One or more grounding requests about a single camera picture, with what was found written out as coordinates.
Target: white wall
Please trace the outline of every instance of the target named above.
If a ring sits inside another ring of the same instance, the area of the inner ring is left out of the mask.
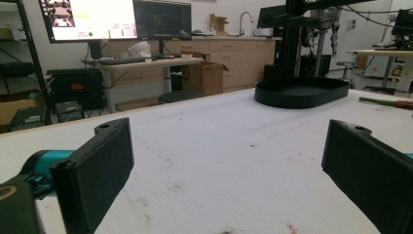
[[[252,34],[256,28],[259,10],[262,7],[283,5],[283,0],[175,0],[180,2],[190,2],[193,8],[193,29],[209,29],[209,15],[215,14],[218,17],[226,17],[229,22],[226,30],[231,34],[237,34],[240,27],[240,15],[244,11],[249,11],[255,18],[254,23],[250,23],[247,16],[243,20],[243,28],[246,35]],[[83,67],[81,59],[87,54],[86,43],[62,43],[50,44],[47,32],[40,13],[39,3],[36,0],[23,0],[27,16],[29,18],[31,31],[36,44],[39,59],[42,64],[43,73],[50,69]],[[412,8],[413,1],[406,0],[377,0],[372,2],[354,4],[352,7],[358,11],[387,11],[388,9]],[[373,20],[382,23],[387,22],[387,15],[371,15]],[[347,20],[356,19],[357,27],[347,30]],[[367,49],[371,45],[380,42],[384,26],[368,22],[357,16],[355,13],[343,12],[340,18],[341,28],[338,38],[338,53],[331,63],[334,68],[335,61],[353,60],[353,56],[347,53],[351,49]],[[326,35],[324,43],[324,54],[331,54],[330,34]]]

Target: monitor screen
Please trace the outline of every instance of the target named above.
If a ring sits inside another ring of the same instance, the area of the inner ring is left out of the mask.
[[[280,16],[285,14],[285,5],[261,8],[259,12],[259,18],[257,28],[272,28],[270,24],[271,17]]]
[[[136,39],[131,0],[39,0],[51,43]]]
[[[141,40],[191,40],[191,4],[133,0],[136,34]]]
[[[413,11],[399,10],[394,23],[392,35],[409,36],[413,35]]]

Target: white desk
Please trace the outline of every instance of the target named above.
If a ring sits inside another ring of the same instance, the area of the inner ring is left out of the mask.
[[[138,99],[138,92],[132,86],[113,86],[113,81],[115,80],[115,78],[112,77],[113,71],[141,70],[162,67],[164,70],[164,92],[167,93],[171,91],[169,72],[169,68],[171,66],[189,65],[199,63],[201,61],[203,61],[202,58],[174,58],[119,65],[100,65],[99,68],[102,71],[103,75],[103,84],[105,87],[105,94],[107,98],[109,112],[116,112],[116,103],[120,102],[119,99],[117,99],[118,96],[124,97],[122,98],[122,101]]]
[[[413,78],[413,51],[354,50],[351,51],[351,53],[360,56],[399,57],[401,60],[404,60],[404,66],[394,95],[399,97],[410,97],[408,92]]]
[[[0,181],[41,149],[77,149],[93,128],[131,119],[135,165],[96,233],[378,233],[322,171],[328,122],[361,125],[413,152],[412,111],[359,102],[350,90],[312,109],[257,103],[253,90],[0,135]],[[64,233],[56,198],[39,201],[47,233]]]

